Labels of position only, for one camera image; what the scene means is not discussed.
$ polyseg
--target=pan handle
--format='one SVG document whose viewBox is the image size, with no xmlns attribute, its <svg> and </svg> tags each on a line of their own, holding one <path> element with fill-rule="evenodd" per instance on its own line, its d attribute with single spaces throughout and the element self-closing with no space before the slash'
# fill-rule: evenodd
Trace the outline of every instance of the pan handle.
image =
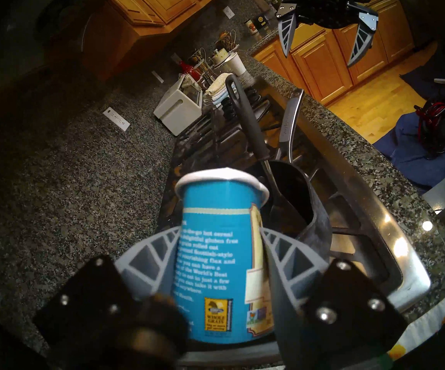
<svg viewBox="0 0 445 370">
<path fill-rule="evenodd" d="M 231 87 L 232 83 L 234 83 L 236 87 L 239 98 L 236 97 L 236 94 Z M 257 160 L 260 161 L 269 160 L 269 150 L 262 136 L 259 122 L 255 118 L 252 106 L 250 105 L 245 91 L 243 90 L 243 87 L 241 87 L 241 83 L 236 75 L 228 75 L 228 77 L 226 78 L 226 89 L 228 90 L 229 97 L 231 98 L 234 108 L 238 113 L 240 124 L 243 127 L 243 131 L 245 132 L 250 145 L 252 146 L 255 157 L 257 158 Z"/>
<path fill-rule="evenodd" d="M 281 159 L 281 154 L 288 156 L 288 162 L 293 163 L 293 137 L 295 136 L 296 122 L 299 109 L 303 102 L 304 91 L 297 88 L 291 94 L 286 109 L 284 110 L 281 133 L 279 134 L 279 150 L 276 159 Z"/>
</svg>

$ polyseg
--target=cabinet door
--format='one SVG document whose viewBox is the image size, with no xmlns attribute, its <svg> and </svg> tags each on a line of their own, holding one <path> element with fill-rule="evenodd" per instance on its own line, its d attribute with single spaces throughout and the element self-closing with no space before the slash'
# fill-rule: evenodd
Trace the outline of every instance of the cabinet door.
<svg viewBox="0 0 445 370">
<path fill-rule="evenodd" d="M 348 90 L 352 85 L 346 62 L 331 30 L 293 52 L 312 96 L 322 104 Z"/>
<path fill-rule="evenodd" d="M 168 23 L 195 4 L 195 0 L 144 0 Z"/>
<path fill-rule="evenodd" d="M 111 0 L 133 25 L 164 25 L 162 19 L 142 0 Z"/>
<path fill-rule="evenodd" d="M 334 30 L 334 34 L 339 41 L 342 55 L 345 61 L 349 61 L 351 50 L 353 50 L 354 41 L 356 39 L 357 24 L 347 26 L 342 29 Z M 387 55 L 383 46 L 382 38 L 379 32 L 375 32 L 371 49 L 363 56 L 358 63 L 349 68 L 351 77 L 355 84 L 361 82 L 366 77 L 372 75 L 375 71 L 380 70 L 388 63 Z"/>
<path fill-rule="evenodd" d="M 284 56 L 279 39 L 275 40 L 264 50 L 259 52 L 255 56 L 255 59 L 262 62 L 281 77 L 293 83 L 296 87 L 308 91 L 293 59 Z"/>
<path fill-rule="evenodd" d="M 378 29 L 390 62 L 412 50 L 414 42 L 399 0 L 382 0 L 371 7 L 378 12 Z"/>
</svg>

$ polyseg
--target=folded towel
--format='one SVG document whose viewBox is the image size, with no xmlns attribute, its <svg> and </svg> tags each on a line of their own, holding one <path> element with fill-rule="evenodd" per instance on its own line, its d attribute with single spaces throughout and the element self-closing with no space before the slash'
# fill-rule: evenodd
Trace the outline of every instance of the folded towel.
<svg viewBox="0 0 445 370">
<path fill-rule="evenodd" d="M 212 104 L 217 106 L 219 103 L 222 102 L 223 99 L 227 98 L 229 96 L 228 92 L 226 91 L 224 95 L 220 96 L 217 100 L 212 100 Z"/>
<path fill-rule="evenodd" d="M 233 91 L 236 92 L 236 87 L 233 84 L 231 84 L 231 87 L 233 88 Z M 224 88 L 224 90 L 221 90 L 221 92 L 217 93 L 217 95 L 212 95 L 212 101 L 216 101 L 218 100 L 221 96 L 226 95 L 228 93 L 228 91 L 226 90 L 226 88 Z"/>
<path fill-rule="evenodd" d="M 205 92 L 208 93 L 210 96 L 219 94 L 221 90 L 224 90 L 226 88 L 226 78 L 228 75 L 228 72 L 222 73 L 219 77 L 216 78 L 214 82 L 212 82 L 212 84 L 207 90 L 205 90 Z"/>
</svg>

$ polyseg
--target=stainless steel stove trim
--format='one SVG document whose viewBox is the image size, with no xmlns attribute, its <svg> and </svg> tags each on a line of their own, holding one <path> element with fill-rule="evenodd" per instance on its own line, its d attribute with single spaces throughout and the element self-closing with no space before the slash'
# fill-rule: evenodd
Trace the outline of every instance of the stainless steel stove trim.
<svg viewBox="0 0 445 370">
<path fill-rule="evenodd" d="M 334 170 L 343 178 L 361 207 L 368 210 L 369 217 L 394 256 L 402 273 L 401 285 L 388 295 L 388 299 L 398 311 L 405 311 L 426 294 L 431 284 L 428 273 L 414 251 L 409 238 L 360 174 L 304 116 L 298 120 L 298 126 L 320 151 L 328 163 L 328 169 Z"/>
<path fill-rule="evenodd" d="M 237 349 L 190 351 L 180 358 L 177 366 L 231 367 L 271 364 L 280 360 L 279 347 L 273 341 Z"/>
</svg>

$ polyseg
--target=granite countertop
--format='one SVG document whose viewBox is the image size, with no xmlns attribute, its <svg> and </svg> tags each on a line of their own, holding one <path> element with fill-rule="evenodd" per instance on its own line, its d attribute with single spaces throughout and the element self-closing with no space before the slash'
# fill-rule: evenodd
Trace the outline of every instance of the granite countertop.
<svg viewBox="0 0 445 370">
<path fill-rule="evenodd" d="M 286 98 L 296 88 L 248 54 L 240 58 L 251 75 L 262 76 Z M 445 228 L 411 183 L 361 135 L 308 95 L 301 112 L 357 170 L 410 238 L 432 283 L 427 295 L 404 312 L 410 322 L 416 320 L 445 297 Z M 426 220 L 434 225 L 429 232 L 421 227 Z"/>
<path fill-rule="evenodd" d="M 246 51 L 248 54 L 253 55 L 264 46 L 267 46 L 276 37 L 279 36 L 277 31 L 278 21 L 276 18 L 272 18 L 268 21 L 267 26 L 264 26 L 256 34 L 246 33 L 239 41 L 239 50 Z"/>
</svg>

